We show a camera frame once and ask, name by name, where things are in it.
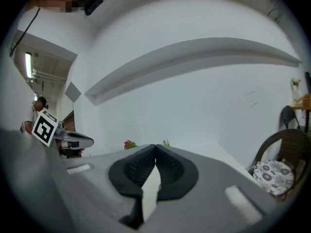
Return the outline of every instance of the floral cushion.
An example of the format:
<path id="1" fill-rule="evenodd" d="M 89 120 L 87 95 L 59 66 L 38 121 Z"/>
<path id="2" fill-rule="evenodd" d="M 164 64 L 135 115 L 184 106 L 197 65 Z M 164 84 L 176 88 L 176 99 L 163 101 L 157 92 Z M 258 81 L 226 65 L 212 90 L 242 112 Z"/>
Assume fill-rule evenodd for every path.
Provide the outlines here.
<path id="1" fill-rule="evenodd" d="M 257 163 L 253 177 L 265 191 L 273 196 L 285 193 L 294 183 L 294 174 L 291 169 L 279 161 Z"/>

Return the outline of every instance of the table leg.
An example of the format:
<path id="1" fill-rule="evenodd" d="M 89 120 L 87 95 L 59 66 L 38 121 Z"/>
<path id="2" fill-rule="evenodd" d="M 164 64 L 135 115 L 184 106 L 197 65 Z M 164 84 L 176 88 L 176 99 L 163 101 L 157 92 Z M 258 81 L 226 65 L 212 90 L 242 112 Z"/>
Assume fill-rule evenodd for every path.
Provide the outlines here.
<path id="1" fill-rule="evenodd" d="M 306 126 L 305 126 L 305 132 L 308 133 L 309 129 L 309 110 L 306 110 Z"/>

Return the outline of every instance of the white vase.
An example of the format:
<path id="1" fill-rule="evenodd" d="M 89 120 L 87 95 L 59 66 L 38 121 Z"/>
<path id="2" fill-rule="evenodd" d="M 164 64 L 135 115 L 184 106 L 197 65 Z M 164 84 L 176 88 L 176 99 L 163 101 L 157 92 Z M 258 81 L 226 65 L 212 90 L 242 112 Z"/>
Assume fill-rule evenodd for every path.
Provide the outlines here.
<path id="1" fill-rule="evenodd" d="M 293 99 L 295 101 L 299 100 L 301 97 L 300 92 L 299 92 L 299 86 L 292 85 L 292 90 L 293 90 Z"/>

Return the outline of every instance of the ar tag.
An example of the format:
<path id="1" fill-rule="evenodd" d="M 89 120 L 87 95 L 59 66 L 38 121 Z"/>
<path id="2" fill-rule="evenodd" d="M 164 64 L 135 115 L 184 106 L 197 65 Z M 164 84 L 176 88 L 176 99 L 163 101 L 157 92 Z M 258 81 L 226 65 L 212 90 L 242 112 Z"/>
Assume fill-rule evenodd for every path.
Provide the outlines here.
<path id="1" fill-rule="evenodd" d="M 32 134 L 46 146 L 49 146 L 57 126 L 58 120 L 49 112 L 43 111 L 35 121 Z"/>

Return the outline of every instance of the fluorescent light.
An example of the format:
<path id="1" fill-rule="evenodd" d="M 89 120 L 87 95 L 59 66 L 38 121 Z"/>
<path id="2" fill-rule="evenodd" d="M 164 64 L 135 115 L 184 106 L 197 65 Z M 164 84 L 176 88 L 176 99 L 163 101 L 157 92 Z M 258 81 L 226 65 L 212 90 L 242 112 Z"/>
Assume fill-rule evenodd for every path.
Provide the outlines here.
<path id="1" fill-rule="evenodd" d="M 31 78 L 32 77 L 32 73 L 31 73 L 31 53 L 27 52 L 25 54 L 25 61 L 26 61 L 27 77 Z"/>

